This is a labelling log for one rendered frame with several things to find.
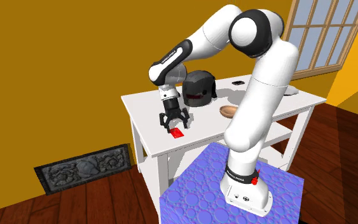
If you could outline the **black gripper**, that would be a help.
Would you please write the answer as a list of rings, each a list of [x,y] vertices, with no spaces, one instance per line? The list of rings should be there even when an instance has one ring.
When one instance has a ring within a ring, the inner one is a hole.
[[[176,97],[163,100],[164,113],[159,114],[160,125],[163,126],[168,133],[170,133],[169,122],[171,119],[180,118],[183,122],[184,128],[188,128],[189,114],[186,108],[182,110],[179,107],[179,102]]]

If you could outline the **white table with shelf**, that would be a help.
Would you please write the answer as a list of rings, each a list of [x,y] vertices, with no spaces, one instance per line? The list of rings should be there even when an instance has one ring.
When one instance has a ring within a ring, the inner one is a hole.
[[[159,198],[197,156],[213,142],[224,143],[224,131],[230,123],[219,112],[221,106],[236,106],[242,100],[249,75],[216,80],[217,98],[210,104],[188,108],[188,128],[179,119],[177,127],[183,137],[175,139],[160,125],[163,104],[157,90],[122,96],[130,116],[135,158],[156,209]],[[233,85],[233,81],[244,81]],[[316,105],[326,101],[304,91],[282,98],[272,118],[272,126],[259,154],[260,161],[288,171]]]

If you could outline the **black rounded appliance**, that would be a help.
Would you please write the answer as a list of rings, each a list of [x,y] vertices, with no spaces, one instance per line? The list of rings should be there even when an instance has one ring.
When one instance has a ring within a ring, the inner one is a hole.
[[[189,73],[182,83],[184,103],[190,107],[209,104],[216,98],[216,79],[208,71],[197,70]]]

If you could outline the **brown wooden bowl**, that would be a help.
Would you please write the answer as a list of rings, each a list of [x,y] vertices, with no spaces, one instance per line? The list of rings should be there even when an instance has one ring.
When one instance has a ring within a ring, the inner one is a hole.
[[[219,108],[219,112],[222,116],[226,118],[233,118],[237,109],[238,108],[236,106],[226,105],[226,106],[221,106]]]

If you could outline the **purple bubble-patterned robot stand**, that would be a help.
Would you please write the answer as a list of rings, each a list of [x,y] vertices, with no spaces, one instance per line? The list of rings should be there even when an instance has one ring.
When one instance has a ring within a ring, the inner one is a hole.
[[[258,161],[256,169],[273,195],[260,217],[226,203],[220,189],[229,149],[211,143],[160,197],[161,224],[300,223],[304,179]]]

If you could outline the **grey carved relief panel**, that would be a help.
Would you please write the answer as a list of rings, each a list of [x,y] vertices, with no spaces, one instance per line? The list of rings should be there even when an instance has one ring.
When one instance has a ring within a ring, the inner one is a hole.
[[[34,171],[45,194],[51,195],[131,168],[128,145],[121,144],[41,165]]]

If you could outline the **white rounded object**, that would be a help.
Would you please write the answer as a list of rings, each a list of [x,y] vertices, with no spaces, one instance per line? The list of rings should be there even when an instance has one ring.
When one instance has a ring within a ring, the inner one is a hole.
[[[299,90],[296,87],[289,85],[284,93],[284,96],[296,95],[298,93]]]

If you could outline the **wooden-framed window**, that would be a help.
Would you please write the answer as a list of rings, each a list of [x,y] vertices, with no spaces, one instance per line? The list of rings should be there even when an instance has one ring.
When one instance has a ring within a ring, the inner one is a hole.
[[[284,39],[299,50],[294,80],[339,71],[358,33],[358,0],[293,0]]]

